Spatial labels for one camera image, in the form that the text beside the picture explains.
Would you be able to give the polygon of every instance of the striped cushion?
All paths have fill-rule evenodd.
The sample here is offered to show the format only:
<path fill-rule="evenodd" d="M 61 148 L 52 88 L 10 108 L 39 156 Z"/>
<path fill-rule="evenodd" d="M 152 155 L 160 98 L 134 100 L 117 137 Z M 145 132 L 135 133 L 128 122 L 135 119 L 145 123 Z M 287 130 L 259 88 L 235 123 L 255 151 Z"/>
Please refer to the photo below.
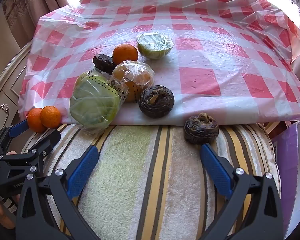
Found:
<path fill-rule="evenodd" d="M 224 204 L 182 127 L 110 126 L 97 138 L 76 125 L 59 130 L 62 139 L 46 160 L 46 174 L 66 168 L 90 144 L 100 151 L 89 182 L 73 201 L 102 240 L 195 240 Z M 41 136 L 34 135 L 24 150 Z M 271 172 L 280 193 L 273 145 L 260 125 L 222 126 L 212 147 L 249 174 Z M 70 234 L 51 197 L 49 202 L 60 229 Z M 249 203 L 247 195 L 230 233 L 240 227 Z"/>

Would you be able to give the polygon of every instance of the drawer handle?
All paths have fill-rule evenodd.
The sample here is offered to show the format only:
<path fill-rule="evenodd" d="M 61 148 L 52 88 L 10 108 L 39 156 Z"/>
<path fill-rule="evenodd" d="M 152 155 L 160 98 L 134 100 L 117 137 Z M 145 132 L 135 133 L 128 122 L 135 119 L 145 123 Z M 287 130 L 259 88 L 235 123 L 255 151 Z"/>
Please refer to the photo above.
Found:
<path fill-rule="evenodd" d="M 8 105 L 7 104 L 2 104 L 0 106 L 0 111 L 4 111 L 6 113 L 6 119 L 4 120 L 4 123 L 3 123 L 3 126 L 2 126 L 2 127 L 4 127 L 6 122 L 7 122 L 8 117 L 9 117 L 9 111 L 10 110 L 9 110 Z"/>

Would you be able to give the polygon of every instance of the small orange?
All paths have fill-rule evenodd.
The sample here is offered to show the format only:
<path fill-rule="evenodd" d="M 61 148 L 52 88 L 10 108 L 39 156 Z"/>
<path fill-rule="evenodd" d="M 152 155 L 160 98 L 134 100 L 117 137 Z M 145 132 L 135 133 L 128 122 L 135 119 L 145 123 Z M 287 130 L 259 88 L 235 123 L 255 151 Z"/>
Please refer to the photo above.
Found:
<path fill-rule="evenodd" d="M 33 108 L 28 113 L 27 118 L 29 128 L 37 133 L 42 133 L 47 129 L 40 120 L 41 111 L 42 108 Z"/>
<path fill-rule="evenodd" d="M 61 113 L 55 106 L 46 106 L 40 114 L 42 124 L 48 128 L 57 128 L 61 123 Z"/>
<path fill-rule="evenodd" d="M 114 48 L 112 53 L 112 60 L 114 64 L 119 65 L 125 60 L 137 61 L 139 57 L 138 51 L 130 44 L 121 44 Z"/>

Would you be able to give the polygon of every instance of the finger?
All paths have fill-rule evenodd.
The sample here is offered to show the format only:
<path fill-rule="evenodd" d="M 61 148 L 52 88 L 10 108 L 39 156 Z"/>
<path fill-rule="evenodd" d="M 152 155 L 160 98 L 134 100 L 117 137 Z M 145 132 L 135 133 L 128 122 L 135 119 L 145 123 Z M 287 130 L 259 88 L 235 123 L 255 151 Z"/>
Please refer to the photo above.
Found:
<path fill-rule="evenodd" d="M 19 198 L 20 198 L 20 194 L 19 195 L 15 195 L 12 197 L 13 200 L 16 202 L 16 203 L 19 203 Z"/>
<path fill-rule="evenodd" d="M 15 228 L 15 224 L 10 220 L 10 218 L 4 213 L 3 207 L 0 203 L 0 224 L 7 229 Z"/>
<path fill-rule="evenodd" d="M 10 155 L 10 154 L 17 154 L 17 152 L 11 151 L 11 152 L 8 152 L 7 154 L 8 154 L 8 155 Z"/>

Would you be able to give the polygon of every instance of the plastic-wrapped orange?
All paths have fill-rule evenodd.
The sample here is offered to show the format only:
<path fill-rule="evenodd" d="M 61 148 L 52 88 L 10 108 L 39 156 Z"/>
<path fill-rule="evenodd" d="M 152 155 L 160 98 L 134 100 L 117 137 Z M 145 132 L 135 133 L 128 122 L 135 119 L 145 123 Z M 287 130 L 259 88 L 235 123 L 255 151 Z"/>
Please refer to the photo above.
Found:
<path fill-rule="evenodd" d="M 136 103 L 140 97 L 141 92 L 154 83 L 154 71 L 149 65 L 127 60 L 115 67 L 112 76 L 119 81 L 125 82 L 129 88 L 129 94 L 126 102 Z"/>

